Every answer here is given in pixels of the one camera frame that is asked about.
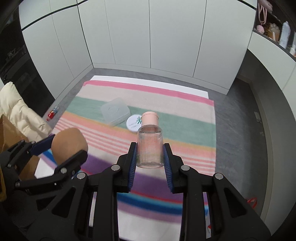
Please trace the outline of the tan box on shelf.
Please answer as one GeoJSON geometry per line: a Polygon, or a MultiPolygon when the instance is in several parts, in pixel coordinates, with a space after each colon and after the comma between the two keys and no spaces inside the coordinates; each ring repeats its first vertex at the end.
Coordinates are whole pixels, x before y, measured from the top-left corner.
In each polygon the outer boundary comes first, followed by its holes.
{"type": "Polygon", "coordinates": [[[263,25],[264,35],[271,38],[274,42],[278,42],[280,38],[280,27],[276,24],[266,23],[263,25]]]}

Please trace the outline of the white bottle on shelf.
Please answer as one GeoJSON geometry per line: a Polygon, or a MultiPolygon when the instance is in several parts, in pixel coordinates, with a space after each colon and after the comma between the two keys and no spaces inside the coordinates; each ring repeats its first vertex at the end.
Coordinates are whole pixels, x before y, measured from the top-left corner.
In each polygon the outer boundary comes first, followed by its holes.
{"type": "Polygon", "coordinates": [[[286,48],[287,44],[288,44],[289,37],[290,37],[290,25],[289,25],[288,21],[285,21],[282,26],[279,45],[283,48],[286,48]]]}

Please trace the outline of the translucent square plastic case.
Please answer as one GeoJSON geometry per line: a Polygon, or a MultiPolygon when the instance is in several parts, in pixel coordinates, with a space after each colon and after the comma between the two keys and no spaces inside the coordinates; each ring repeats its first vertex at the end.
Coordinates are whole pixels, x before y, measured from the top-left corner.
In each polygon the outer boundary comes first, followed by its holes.
{"type": "Polygon", "coordinates": [[[104,122],[110,126],[117,126],[130,117],[130,109],[122,98],[116,98],[103,104],[100,108],[104,122]]]}

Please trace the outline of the brown cardboard box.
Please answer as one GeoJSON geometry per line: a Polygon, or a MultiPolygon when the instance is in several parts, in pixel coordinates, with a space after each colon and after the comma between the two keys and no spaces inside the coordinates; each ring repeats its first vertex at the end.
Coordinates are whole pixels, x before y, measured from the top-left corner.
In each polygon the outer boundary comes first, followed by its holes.
{"type": "MultiPolygon", "coordinates": [[[[28,142],[23,135],[3,114],[1,115],[1,154],[19,141],[28,142]]],[[[21,180],[34,179],[34,173],[39,162],[39,157],[33,156],[20,174],[21,180]]],[[[6,185],[4,182],[4,164],[1,164],[1,202],[6,200],[6,185]]]]}

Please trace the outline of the tan makeup sponge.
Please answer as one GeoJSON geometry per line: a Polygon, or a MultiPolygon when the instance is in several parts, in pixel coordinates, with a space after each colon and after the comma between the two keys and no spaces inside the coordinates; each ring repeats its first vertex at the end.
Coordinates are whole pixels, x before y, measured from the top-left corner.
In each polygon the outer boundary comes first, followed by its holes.
{"type": "Polygon", "coordinates": [[[60,165],[80,150],[88,152],[88,144],[79,129],[67,128],[55,135],[51,150],[54,160],[60,165]]]}

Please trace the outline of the red small floor bottle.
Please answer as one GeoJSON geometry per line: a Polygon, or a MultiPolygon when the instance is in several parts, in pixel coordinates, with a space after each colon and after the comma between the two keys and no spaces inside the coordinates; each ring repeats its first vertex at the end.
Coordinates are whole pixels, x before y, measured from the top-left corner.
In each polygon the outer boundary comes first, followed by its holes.
{"type": "Polygon", "coordinates": [[[59,111],[59,107],[55,106],[47,115],[46,121],[50,121],[53,119],[53,117],[57,114],[59,111]]]}

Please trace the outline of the clear bottle pink cap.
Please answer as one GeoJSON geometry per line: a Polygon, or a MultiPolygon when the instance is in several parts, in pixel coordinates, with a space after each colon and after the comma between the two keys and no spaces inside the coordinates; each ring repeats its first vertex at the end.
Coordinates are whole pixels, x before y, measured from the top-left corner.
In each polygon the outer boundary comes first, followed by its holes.
{"type": "Polygon", "coordinates": [[[159,117],[153,111],[142,114],[142,126],[137,132],[137,166],[156,169],[164,165],[163,131],[159,117]]]}

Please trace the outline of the black glass cabinet panel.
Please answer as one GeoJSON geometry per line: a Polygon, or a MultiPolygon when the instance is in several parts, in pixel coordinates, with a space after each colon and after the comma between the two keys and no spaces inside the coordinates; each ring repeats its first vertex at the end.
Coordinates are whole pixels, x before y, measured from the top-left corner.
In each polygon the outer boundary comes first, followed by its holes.
{"type": "Polygon", "coordinates": [[[18,9],[1,32],[1,81],[3,84],[12,82],[25,104],[40,116],[54,102],[27,50],[18,9]]]}

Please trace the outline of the red orange floor object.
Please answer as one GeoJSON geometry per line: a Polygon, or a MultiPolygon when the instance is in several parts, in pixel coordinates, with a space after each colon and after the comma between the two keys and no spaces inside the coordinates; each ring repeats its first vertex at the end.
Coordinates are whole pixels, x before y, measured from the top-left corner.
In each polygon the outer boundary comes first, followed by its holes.
{"type": "Polygon", "coordinates": [[[257,198],[253,197],[250,199],[247,199],[247,203],[253,208],[255,209],[255,207],[257,206],[257,198]]]}

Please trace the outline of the pink bag on shelf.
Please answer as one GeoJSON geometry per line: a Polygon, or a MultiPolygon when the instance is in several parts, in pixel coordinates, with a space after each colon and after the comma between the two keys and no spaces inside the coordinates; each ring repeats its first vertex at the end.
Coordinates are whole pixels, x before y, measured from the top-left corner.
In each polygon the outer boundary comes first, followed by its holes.
{"type": "Polygon", "coordinates": [[[268,0],[258,0],[258,19],[261,25],[264,25],[267,20],[267,13],[272,13],[273,5],[268,0]]]}

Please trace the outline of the white round tin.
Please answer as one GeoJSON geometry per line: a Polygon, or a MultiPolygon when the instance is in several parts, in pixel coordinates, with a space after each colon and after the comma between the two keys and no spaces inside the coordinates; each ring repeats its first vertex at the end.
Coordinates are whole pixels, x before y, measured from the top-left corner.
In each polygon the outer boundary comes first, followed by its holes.
{"type": "Polygon", "coordinates": [[[142,117],[139,114],[133,114],[126,120],[126,127],[132,133],[137,133],[141,126],[142,117]]]}

